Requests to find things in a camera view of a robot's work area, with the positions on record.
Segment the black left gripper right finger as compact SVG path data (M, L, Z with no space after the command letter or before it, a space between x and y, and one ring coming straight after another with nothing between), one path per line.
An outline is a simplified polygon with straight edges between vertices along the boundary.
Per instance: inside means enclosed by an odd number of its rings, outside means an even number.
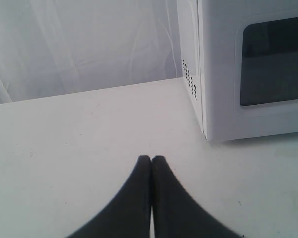
M152 159L152 208L157 238L240 238L183 188L166 158Z

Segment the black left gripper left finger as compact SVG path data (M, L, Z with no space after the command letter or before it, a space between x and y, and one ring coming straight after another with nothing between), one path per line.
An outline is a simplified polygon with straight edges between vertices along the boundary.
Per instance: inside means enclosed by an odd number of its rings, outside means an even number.
M148 238L151 222L151 159L140 155L115 197L70 238Z

